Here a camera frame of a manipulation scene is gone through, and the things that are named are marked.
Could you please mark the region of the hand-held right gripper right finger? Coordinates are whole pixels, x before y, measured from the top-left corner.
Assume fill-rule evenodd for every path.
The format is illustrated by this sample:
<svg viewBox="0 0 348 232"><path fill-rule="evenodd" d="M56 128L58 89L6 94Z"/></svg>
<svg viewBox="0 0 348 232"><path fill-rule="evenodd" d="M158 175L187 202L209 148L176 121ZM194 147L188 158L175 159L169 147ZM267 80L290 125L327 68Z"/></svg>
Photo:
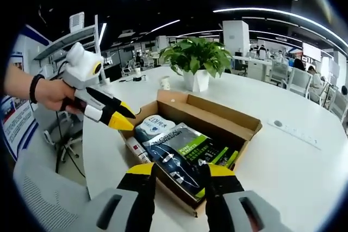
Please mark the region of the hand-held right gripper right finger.
<svg viewBox="0 0 348 232"><path fill-rule="evenodd" d="M245 191L227 167L205 164L200 174L210 231L291 231L280 212L254 191Z"/></svg>

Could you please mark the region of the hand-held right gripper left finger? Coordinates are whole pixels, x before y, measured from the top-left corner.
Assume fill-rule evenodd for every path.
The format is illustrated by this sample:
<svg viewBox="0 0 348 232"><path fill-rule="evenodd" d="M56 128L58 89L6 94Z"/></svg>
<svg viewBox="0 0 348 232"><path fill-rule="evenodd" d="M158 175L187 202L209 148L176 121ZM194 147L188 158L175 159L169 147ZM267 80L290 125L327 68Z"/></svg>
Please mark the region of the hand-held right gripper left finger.
<svg viewBox="0 0 348 232"><path fill-rule="evenodd" d="M81 216L81 231L150 231L156 192L154 163L130 168L116 188L92 199Z"/></svg>

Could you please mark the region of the person's left hand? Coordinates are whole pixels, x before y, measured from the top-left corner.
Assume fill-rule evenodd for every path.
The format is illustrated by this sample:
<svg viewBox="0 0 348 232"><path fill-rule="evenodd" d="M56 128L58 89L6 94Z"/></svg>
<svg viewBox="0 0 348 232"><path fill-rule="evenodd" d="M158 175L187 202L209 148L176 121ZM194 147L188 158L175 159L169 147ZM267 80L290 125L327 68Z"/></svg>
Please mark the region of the person's left hand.
<svg viewBox="0 0 348 232"><path fill-rule="evenodd" d="M40 79L35 88L35 99L47 109L60 111L65 98L74 99L75 89L61 79Z"/></svg>

